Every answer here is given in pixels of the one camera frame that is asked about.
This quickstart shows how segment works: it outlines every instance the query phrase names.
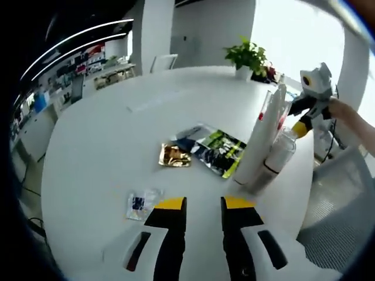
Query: white flower pot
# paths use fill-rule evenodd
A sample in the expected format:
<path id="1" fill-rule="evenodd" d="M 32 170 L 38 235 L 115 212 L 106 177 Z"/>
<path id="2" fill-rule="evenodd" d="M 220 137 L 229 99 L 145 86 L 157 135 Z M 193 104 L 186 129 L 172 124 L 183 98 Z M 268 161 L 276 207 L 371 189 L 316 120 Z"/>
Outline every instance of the white flower pot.
<path id="1" fill-rule="evenodd" d="M 242 66 L 240 69 L 236 70 L 236 78 L 239 80 L 249 81 L 253 71 L 248 68 L 248 66 Z"/>

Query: cable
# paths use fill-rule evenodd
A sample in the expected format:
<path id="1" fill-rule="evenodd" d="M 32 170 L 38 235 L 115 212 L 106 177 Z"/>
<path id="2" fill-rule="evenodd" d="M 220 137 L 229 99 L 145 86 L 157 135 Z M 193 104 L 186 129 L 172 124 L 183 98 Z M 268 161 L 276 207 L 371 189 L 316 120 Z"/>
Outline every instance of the cable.
<path id="1" fill-rule="evenodd" d="M 336 85 L 336 93 L 337 93 L 337 99 L 339 99 L 339 98 L 340 98 L 340 95 L 339 95 L 339 89 L 338 89 L 338 86 L 337 86 L 337 85 Z M 327 158 L 328 158 L 328 156 L 329 156 L 329 154 L 330 154 L 330 151 L 331 151 L 331 149 L 332 149 L 332 147 L 333 147 L 333 141 L 335 140 L 335 132 L 336 132 L 336 123 L 337 123 L 337 121 L 338 121 L 338 120 L 335 119 L 335 121 L 334 121 L 334 123 L 333 123 L 333 128 L 332 128 L 332 140 L 331 140 L 331 142 L 330 142 L 329 149 L 328 149 L 327 154 L 326 154 L 326 156 L 324 157 L 322 163 L 324 163 L 325 160 L 327 160 Z"/>
<path id="2" fill-rule="evenodd" d="M 41 229 L 42 229 L 44 232 L 46 232 L 46 231 L 45 231 L 45 225 L 44 225 L 44 222 L 43 222 L 43 220 L 42 220 L 41 218 L 32 217 L 32 218 L 29 218 L 29 219 L 28 219 L 28 221 L 32 221 L 32 220 L 38 220 L 38 221 L 40 222 L 40 227 L 41 227 Z M 57 263 L 56 263 L 54 257 L 53 257 L 51 247 L 49 246 L 49 243 L 48 243 L 48 240 L 47 240 L 47 235 L 45 235 L 44 240 L 45 240 L 45 244 L 46 244 L 46 246 L 47 246 L 47 250 L 48 250 L 48 252 L 49 252 L 50 258 L 51 258 L 51 260 L 52 260 L 52 264 L 53 264 L 56 268 L 59 268 L 59 267 L 57 266 Z"/>
<path id="3" fill-rule="evenodd" d="M 38 192 L 35 192 L 35 191 L 31 190 L 31 189 L 27 189 L 24 186 L 22 188 L 25 189 L 25 190 L 27 190 L 27 191 L 29 191 L 29 192 L 31 192 L 31 193 L 34 193 L 35 195 L 38 195 L 39 197 L 41 197 L 41 195 Z"/>

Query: small plastic packet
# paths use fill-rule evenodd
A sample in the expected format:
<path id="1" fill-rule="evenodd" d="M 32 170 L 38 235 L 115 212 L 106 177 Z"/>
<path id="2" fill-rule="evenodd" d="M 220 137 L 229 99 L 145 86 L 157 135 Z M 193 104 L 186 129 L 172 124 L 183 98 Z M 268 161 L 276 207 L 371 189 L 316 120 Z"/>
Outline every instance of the small plastic packet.
<path id="1" fill-rule="evenodd" d="M 131 220 L 145 221 L 154 207 L 163 199 L 159 189 L 131 191 L 128 196 L 126 216 Z"/>

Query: human arm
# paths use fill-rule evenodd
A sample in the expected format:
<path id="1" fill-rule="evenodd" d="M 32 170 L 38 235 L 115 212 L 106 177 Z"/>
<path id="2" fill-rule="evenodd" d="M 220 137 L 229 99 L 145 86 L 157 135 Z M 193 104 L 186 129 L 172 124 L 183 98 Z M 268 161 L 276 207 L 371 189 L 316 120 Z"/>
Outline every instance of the human arm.
<path id="1" fill-rule="evenodd" d="M 363 146 L 375 157 L 375 128 L 367 123 L 352 107 L 331 98 L 329 112 L 332 117 L 343 123 L 360 139 Z"/>

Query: window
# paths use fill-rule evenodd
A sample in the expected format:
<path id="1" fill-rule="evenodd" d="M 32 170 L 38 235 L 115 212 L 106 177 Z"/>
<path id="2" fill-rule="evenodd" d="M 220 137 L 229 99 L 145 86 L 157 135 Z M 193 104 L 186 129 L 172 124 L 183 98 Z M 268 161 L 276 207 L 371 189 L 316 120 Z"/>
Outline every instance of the window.
<path id="1" fill-rule="evenodd" d="M 344 30 L 330 14 L 297 0 L 257 0 L 251 41 L 287 77 L 325 62 L 337 82 L 343 61 Z"/>

